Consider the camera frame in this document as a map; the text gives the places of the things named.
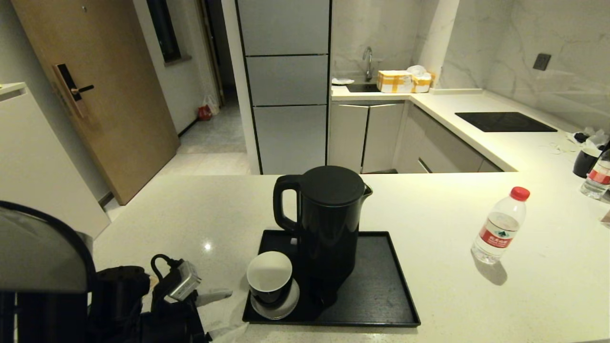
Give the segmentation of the black cup white inside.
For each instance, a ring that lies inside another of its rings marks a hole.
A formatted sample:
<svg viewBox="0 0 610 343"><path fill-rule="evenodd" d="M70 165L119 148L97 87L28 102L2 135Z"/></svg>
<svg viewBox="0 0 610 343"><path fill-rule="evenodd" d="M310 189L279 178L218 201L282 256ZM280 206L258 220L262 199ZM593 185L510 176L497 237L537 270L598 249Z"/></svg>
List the black cup white inside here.
<svg viewBox="0 0 610 343"><path fill-rule="evenodd" d="M266 308L277 308L286 301L292 287L292 262L283 252L264 252L248 265L246 280L255 301Z"/></svg>

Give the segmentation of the black electric kettle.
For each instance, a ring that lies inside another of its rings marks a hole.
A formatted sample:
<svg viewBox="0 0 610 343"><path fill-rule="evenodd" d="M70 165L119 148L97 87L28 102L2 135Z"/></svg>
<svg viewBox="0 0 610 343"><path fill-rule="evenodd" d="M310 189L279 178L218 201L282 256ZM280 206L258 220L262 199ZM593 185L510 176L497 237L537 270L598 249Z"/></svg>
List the black electric kettle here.
<svg viewBox="0 0 610 343"><path fill-rule="evenodd" d="M297 260L307 276L338 287L352 273L362 206L372 189L353 170L320 166L277 178L276 224L297 239Z"/></svg>

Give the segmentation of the clear plastic water bottle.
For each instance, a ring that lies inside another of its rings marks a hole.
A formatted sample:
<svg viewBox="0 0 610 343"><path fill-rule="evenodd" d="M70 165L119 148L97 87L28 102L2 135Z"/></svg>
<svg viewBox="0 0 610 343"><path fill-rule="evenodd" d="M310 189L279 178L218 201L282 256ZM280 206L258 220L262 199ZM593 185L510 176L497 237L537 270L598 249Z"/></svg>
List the clear plastic water bottle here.
<svg viewBox="0 0 610 343"><path fill-rule="evenodd" d="M489 265L499 262L525 221L530 195L528 189L513 187L494 205L471 246L478 261Z"/></svg>
<svg viewBox="0 0 610 343"><path fill-rule="evenodd" d="M580 192L589 198L600 199L610 188L610 143L604 148L596 163L582 183Z"/></svg>

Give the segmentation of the white round saucer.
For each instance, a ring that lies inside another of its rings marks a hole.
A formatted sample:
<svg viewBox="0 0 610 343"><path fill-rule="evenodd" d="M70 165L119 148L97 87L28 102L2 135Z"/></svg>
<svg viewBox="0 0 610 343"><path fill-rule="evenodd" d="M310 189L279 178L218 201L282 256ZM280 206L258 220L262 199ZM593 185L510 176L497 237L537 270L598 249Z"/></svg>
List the white round saucer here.
<svg viewBox="0 0 610 343"><path fill-rule="evenodd" d="M292 279L292 284L290 286L288 296L283 302L283 304L275 308L268 308L262 306L253 295L250 295L250 305L253 307L254 311L258 315L261 315L262 317L271 321L278 321L287 317L295 310L298 305L299 296L299 284L296 279Z"/></svg>

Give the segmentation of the black rectangular serving tray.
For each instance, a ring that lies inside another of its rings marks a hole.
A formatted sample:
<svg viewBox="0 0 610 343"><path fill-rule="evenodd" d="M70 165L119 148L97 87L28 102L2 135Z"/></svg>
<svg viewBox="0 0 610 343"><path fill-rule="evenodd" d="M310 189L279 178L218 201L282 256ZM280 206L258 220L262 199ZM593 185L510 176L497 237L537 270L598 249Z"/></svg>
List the black rectangular serving tray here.
<svg viewBox="0 0 610 343"><path fill-rule="evenodd" d="M421 324L389 232L359 232L356 264L337 290L337 300L324 306L311 291L311 281L294 273L299 300L285 318L273 321L247 302L243 321L257 325L372 326L414 328Z"/></svg>

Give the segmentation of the grey sink base cabinet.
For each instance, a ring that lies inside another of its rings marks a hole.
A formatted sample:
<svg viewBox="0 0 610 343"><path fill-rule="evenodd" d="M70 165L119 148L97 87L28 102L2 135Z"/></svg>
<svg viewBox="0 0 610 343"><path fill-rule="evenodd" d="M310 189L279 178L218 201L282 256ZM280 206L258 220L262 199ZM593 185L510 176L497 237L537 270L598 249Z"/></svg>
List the grey sink base cabinet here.
<svg viewBox="0 0 610 343"><path fill-rule="evenodd" d="M355 173L395 173L405 101L334 101L330 106L327 164Z"/></svg>

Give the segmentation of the brown wooden door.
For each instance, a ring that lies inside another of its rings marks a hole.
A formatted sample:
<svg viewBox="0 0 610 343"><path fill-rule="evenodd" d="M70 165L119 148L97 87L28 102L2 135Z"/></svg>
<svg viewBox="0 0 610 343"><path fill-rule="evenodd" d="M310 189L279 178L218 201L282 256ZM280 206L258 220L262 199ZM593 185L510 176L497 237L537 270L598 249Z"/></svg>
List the brown wooden door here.
<svg viewBox="0 0 610 343"><path fill-rule="evenodd" d="M133 0L10 0L46 78L118 204L176 154L179 139ZM52 66L66 64L89 109L79 119Z"/></svg>

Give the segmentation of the tall grey panel cabinet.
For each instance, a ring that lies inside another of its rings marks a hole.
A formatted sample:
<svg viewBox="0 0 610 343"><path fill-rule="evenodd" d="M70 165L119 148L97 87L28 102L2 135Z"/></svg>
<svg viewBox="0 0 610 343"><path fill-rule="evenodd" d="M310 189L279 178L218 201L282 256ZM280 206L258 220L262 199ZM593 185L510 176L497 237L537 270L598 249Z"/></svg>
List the tall grey panel cabinet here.
<svg viewBox="0 0 610 343"><path fill-rule="evenodd" d="M259 169L325 165L333 0L235 0Z"/></svg>

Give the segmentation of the dark window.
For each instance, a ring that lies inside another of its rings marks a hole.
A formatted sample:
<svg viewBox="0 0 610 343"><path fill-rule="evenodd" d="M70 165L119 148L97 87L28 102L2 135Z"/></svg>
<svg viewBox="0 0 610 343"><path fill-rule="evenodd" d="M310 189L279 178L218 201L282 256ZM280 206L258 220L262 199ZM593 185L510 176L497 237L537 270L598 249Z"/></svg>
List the dark window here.
<svg viewBox="0 0 610 343"><path fill-rule="evenodd" d="M178 61L182 55L166 0L146 0L146 3L164 62Z"/></svg>

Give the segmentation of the grey counter drawer cabinet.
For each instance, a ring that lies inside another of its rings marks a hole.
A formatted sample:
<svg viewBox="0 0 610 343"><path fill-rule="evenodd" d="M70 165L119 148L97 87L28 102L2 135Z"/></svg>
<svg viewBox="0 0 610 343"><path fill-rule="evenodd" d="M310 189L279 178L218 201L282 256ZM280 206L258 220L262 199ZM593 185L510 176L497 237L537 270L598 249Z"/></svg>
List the grey counter drawer cabinet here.
<svg viewBox="0 0 610 343"><path fill-rule="evenodd" d="M397 146L398 173L490 173L502 169L410 104Z"/></svg>

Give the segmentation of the large yellow-taped cardboard box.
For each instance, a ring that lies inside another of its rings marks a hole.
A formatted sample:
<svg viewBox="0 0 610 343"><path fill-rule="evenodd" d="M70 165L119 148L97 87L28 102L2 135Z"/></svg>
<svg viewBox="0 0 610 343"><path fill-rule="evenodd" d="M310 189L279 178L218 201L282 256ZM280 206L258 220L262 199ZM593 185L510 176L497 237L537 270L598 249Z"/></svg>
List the large yellow-taped cardboard box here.
<svg viewBox="0 0 610 343"><path fill-rule="evenodd" d="M412 93L412 74L406 70L379 71L376 86L382 93Z"/></svg>

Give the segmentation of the small yellow-taped cardboard box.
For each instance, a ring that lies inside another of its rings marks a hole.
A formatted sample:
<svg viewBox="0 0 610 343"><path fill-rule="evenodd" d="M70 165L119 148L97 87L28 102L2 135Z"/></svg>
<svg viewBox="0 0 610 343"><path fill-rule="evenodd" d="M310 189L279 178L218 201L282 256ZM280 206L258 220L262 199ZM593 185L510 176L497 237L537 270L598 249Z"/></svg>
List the small yellow-taped cardboard box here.
<svg viewBox="0 0 610 343"><path fill-rule="evenodd" d="M433 85L436 75L433 72L421 74L411 74L412 89L411 93L427 93Z"/></svg>

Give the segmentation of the black induction cooktop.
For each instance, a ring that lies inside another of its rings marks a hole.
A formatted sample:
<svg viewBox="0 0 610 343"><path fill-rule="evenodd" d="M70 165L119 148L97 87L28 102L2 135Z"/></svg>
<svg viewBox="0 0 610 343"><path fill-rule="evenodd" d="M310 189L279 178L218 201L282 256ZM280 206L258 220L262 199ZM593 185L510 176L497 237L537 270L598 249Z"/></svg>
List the black induction cooktop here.
<svg viewBox="0 0 610 343"><path fill-rule="evenodd" d="M556 132L557 129L518 111L467 111L455 113L482 132Z"/></svg>

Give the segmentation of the black mug white rim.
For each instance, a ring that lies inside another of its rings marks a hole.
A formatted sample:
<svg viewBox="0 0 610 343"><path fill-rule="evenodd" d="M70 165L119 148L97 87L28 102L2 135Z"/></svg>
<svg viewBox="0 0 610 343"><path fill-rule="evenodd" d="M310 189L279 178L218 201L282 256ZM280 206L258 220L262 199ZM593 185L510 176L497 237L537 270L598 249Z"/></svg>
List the black mug white rim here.
<svg viewBox="0 0 610 343"><path fill-rule="evenodd" d="M586 178L600 154L601 150L595 146L593 148L582 149L577 155L572 172L580 178Z"/></svg>

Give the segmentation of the crumpled clear wrappers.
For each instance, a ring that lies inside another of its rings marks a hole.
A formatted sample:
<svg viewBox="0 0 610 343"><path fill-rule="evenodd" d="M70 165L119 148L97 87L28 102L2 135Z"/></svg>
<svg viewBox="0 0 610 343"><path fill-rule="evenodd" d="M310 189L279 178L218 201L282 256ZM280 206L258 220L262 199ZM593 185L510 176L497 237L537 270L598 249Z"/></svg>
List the crumpled clear wrappers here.
<svg viewBox="0 0 610 343"><path fill-rule="evenodd" d="M610 143L610 134L604 130L594 130L591 127L586 127L584 131L565 132L565 136L579 149L595 147L598 150L603 150Z"/></svg>

